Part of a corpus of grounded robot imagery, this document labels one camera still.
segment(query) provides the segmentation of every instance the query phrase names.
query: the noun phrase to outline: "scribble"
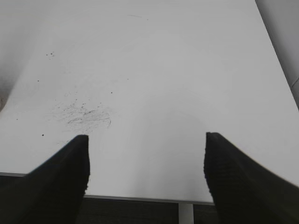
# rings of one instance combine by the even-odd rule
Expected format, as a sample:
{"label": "scribble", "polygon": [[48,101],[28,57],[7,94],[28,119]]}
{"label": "scribble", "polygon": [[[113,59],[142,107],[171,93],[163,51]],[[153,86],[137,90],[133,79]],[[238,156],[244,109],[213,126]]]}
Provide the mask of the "scribble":
{"label": "scribble", "polygon": [[62,122],[72,131],[80,132],[82,134],[89,134],[99,126],[109,127],[111,124],[111,116],[109,114],[110,108],[98,108],[88,110],[83,106],[74,103],[63,106],[58,103],[50,111],[50,119],[55,119]]}

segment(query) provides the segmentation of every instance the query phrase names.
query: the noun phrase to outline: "desk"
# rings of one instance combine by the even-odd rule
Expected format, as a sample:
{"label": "desk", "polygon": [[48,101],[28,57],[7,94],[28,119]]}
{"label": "desk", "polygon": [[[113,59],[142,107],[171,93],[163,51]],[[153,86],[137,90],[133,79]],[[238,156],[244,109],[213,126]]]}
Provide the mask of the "desk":
{"label": "desk", "polygon": [[206,132],[299,185],[299,116],[253,0],[4,0],[0,171],[88,134],[87,195],[211,202]]}

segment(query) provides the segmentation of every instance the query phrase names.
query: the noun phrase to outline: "pencil mark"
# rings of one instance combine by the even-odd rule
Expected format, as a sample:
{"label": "pencil mark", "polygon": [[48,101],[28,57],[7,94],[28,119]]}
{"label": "pencil mark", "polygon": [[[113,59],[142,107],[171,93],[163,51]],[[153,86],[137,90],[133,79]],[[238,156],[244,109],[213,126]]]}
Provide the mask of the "pencil mark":
{"label": "pencil mark", "polygon": [[128,16],[133,16],[133,17],[139,17],[139,18],[142,18],[142,16],[138,16],[138,15],[128,15]]}

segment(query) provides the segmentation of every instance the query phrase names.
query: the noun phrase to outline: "smudge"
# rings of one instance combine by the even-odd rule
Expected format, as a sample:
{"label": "smudge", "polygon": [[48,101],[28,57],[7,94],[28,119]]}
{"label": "smudge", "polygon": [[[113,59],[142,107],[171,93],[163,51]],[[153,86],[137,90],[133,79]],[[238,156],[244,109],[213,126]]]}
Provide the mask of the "smudge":
{"label": "smudge", "polygon": [[128,16],[133,16],[133,17],[139,17],[139,18],[142,18],[142,16],[138,16],[138,15],[128,15]]}
{"label": "smudge", "polygon": [[58,105],[56,105],[47,117],[51,116],[51,119],[56,119],[72,131],[81,132],[82,134],[89,134],[95,128],[103,126],[108,128],[111,124],[110,108],[96,108],[93,110],[88,110],[83,106],[77,106],[74,103],[68,106],[62,106],[61,103],[58,104],[63,110],[57,110]]}

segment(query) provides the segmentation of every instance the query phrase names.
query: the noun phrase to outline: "table surface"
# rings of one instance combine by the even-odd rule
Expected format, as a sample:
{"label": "table surface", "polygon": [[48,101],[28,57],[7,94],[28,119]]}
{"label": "table surface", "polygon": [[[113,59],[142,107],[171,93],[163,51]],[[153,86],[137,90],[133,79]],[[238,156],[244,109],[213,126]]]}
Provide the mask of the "table surface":
{"label": "table surface", "polygon": [[88,134],[86,194],[211,202],[206,132],[299,185],[299,116],[253,0],[4,0],[0,171]]}

